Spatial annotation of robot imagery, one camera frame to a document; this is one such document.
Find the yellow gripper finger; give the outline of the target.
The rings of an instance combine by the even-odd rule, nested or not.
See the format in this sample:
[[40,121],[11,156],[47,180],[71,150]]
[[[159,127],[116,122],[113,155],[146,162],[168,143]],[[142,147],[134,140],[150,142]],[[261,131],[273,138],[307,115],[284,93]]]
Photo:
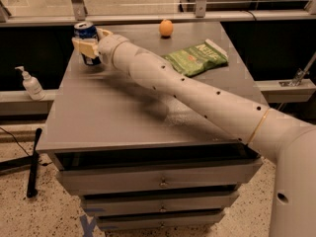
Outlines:
[[112,32],[109,31],[109,30],[105,30],[105,29],[102,29],[102,28],[97,28],[97,35],[98,35],[98,38],[101,40],[102,38],[104,37],[107,37],[109,35],[111,35]]
[[72,43],[74,49],[89,58],[96,58],[98,53],[98,41],[96,39],[78,39],[73,38]]

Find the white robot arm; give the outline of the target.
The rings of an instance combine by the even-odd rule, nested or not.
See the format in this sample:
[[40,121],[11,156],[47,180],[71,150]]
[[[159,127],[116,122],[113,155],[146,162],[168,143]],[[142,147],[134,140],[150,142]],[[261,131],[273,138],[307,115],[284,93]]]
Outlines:
[[74,48],[168,94],[276,164],[270,237],[316,237],[316,125],[176,72],[161,56],[98,29]]

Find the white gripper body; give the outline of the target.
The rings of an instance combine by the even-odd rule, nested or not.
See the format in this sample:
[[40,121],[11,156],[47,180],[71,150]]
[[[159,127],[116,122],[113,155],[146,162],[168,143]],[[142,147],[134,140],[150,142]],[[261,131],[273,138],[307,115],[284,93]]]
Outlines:
[[129,39],[121,35],[108,35],[100,39],[97,51],[101,61],[112,67],[126,67],[128,57],[123,50],[119,50],[119,46],[126,42],[129,43]]

